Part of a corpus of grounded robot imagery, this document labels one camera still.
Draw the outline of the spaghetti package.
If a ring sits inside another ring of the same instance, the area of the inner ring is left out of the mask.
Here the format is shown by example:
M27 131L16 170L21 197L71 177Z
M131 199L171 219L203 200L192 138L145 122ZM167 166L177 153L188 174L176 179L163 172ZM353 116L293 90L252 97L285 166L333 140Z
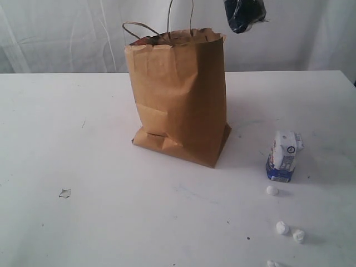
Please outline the spaghetti package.
M266 22L263 0L226 0L224 7L229 27L236 34L249 31L256 23Z

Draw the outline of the large brown paper bag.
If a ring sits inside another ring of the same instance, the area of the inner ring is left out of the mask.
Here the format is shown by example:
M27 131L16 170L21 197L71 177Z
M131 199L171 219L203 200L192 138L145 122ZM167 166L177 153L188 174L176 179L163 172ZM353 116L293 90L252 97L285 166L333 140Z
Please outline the large brown paper bag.
M142 123L132 143L215 167L227 122L225 36L193 28L137 37L125 57Z

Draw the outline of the small white blue carton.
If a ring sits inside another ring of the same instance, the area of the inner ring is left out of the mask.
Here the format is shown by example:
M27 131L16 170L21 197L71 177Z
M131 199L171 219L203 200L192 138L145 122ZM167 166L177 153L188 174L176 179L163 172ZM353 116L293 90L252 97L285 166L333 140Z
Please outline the small white blue carton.
M266 162L266 174L269 180L290 182L296 167L296 159L304 149L300 133L277 131Z

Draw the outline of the white crumpled pellet far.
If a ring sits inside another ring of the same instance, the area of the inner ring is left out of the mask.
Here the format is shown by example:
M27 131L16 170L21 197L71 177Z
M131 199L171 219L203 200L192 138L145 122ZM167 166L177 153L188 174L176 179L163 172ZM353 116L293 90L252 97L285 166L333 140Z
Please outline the white crumpled pellet far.
M279 190L278 190L277 187L270 185L270 186L268 186L268 187L266 188L266 193L267 193L268 195L275 196L275 195L277 195L277 194L279 193Z

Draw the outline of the white crumpled pellet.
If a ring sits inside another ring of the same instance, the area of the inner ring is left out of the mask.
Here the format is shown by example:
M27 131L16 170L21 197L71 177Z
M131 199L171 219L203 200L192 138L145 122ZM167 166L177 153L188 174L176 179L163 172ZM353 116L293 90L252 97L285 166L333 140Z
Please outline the white crumpled pellet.
M304 242L305 235L306 235L305 231L301 229L293 229L292 231L293 239L298 244L302 244Z
M278 190L277 187L270 185L270 186L268 186L268 187L266 188L266 193L267 193L268 195L275 196L275 195L277 195L277 194L279 193L279 190Z
M273 261L273 260L268 260L266 262L266 265L267 265L267 267L281 267L281 265L278 262Z
M276 228L276 232L280 235L287 235L290 231L289 225L283 221L278 221L276 223L275 228Z

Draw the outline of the torn label scrap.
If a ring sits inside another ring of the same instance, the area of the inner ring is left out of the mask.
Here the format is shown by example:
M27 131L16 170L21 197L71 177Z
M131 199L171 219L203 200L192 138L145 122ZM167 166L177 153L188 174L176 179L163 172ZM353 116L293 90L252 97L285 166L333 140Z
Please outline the torn label scrap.
M62 189L59 198L68 199L71 196L71 189Z

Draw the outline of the white crumpled pellet left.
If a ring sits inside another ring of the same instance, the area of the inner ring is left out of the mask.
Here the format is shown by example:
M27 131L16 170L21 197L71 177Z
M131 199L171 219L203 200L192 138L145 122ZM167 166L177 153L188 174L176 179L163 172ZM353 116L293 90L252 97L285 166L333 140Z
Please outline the white crumpled pellet left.
M289 225L283 221L278 221L276 223L275 228L276 228L276 232L280 235L287 235L290 231Z

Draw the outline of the white crumpled pellet middle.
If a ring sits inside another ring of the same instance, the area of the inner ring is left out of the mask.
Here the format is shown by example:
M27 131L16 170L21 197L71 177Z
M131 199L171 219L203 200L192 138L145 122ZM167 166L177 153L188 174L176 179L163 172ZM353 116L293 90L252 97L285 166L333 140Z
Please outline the white crumpled pellet middle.
M305 235L306 235L305 231L301 229L293 229L292 231L293 239L298 244L302 244L304 242Z

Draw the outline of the white crumpled pellet near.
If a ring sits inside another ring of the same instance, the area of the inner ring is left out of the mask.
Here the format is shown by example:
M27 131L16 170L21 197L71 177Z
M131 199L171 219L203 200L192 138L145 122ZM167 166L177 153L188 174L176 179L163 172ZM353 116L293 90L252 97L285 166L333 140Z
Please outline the white crumpled pellet near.
M268 260L266 262L266 265L267 265L267 267L281 267L281 265L278 262L273 261L273 260Z

